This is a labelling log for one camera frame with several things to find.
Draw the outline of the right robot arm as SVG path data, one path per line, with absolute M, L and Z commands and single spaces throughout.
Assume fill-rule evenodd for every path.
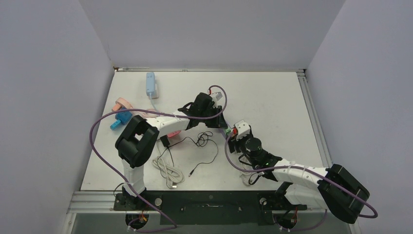
M 367 202 L 370 192 L 342 165 L 312 167 L 289 161 L 265 150 L 251 133 L 243 137 L 228 134 L 224 151 L 235 169 L 279 182 L 275 202 L 282 209 L 316 207 L 349 224 L 360 217 L 378 216 Z

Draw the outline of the light green charger plug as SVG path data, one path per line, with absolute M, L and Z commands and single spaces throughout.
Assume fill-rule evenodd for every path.
M 227 128 L 227 129 L 225 130 L 225 133 L 226 133 L 226 135 L 231 134 L 231 133 L 232 133 L 232 128 Z

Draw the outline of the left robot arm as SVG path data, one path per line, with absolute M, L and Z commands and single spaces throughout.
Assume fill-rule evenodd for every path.
M 172 114 L 145 119 L 134 116 L 115 143 L 127 179 L 124 192 L 126 203 L 138 210 L 144 206 L 144 164 L 149 160 L 159 138 L 177 131 L 186 131 L 203 123 L 208 128 L 227 127 L 223 116 L 224 105 L 218 101 L 226 97 L 223 92 L 200 93 L 195 101 L 179 108 Z

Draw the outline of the purple USB power strip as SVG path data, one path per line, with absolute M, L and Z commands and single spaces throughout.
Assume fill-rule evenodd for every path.
M 231 128 L 230 124 L 229 124 L 227 121 L 225 122 L 225 124 L 226 124 L 226 127 L 220 129 L 220 133 L 221 133 L 224 137 L 227 136 L 226 133 L 225 133 L 225 130 L 226 130 L 227 128 Z

